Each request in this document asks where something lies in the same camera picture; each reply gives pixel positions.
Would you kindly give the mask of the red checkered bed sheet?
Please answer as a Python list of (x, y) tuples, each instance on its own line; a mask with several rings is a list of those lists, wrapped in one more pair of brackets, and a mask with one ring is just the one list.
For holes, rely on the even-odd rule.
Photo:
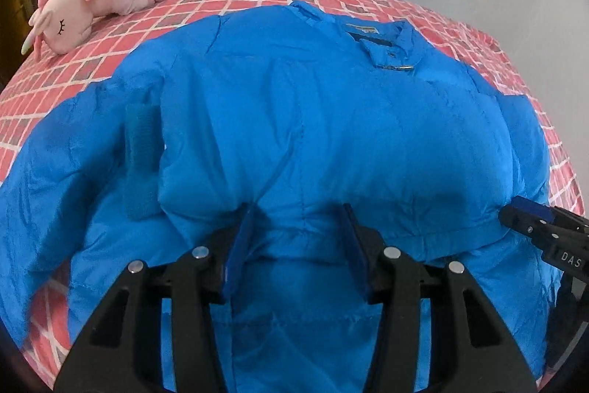
[[(143, 41), (209, 15), (292, 1), (167, 0), (159, 7), (99, 22), (91, 39), (65, 56), (50, 55), (43, 47), (42, 60), (27, 59), (1, 94), (1, 183), (39, 120), (57, 104), (85, 89), (88, 83), (111, 76), (124, 57)], [(550, 149), (549, 202), (588, 217), (582, 190), (561, 138), (495, 39), (467, 24), (401, 0), (301, 1), (328, 13), (366, 20), (406, 19), (430, 44), (473, 66), (501, 92), (529, 97)], [(43, 387), (47, 385), (46, 389), (53, 387), (70, 347), (66, 331), (68, 281), (66, 264), (35, 295), (29, 336), (22, 350), (24, 359), (35, 371), (34, 376), (43, 382)]]

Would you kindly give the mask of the blue puffer jacket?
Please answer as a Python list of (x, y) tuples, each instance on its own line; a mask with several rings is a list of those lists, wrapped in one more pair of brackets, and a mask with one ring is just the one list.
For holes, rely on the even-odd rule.
[(133, 260), (172, 262), (244, 203), (244, 274), (212, 311), (233, 392), (357, 392), (380, 311), (343, 256), (338, 208), (418, 261), (462, 262), (534, 377), (559, 272), (504, 228), (546, 203), (549, 149), (508, 96), (409, 23), (306, 3), (211, 16), (140, 45), (36, 124), (1, 187), (1, 318), (70, 267), (77, 335)]

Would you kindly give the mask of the brown wooden door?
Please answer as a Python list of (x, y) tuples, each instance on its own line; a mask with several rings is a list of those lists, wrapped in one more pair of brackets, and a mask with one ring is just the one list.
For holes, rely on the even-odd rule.
[(37, 0), (1, 0), (1, 90), (24, 62), (21, 46), (30, 31), (28, 19), (36, 8)]

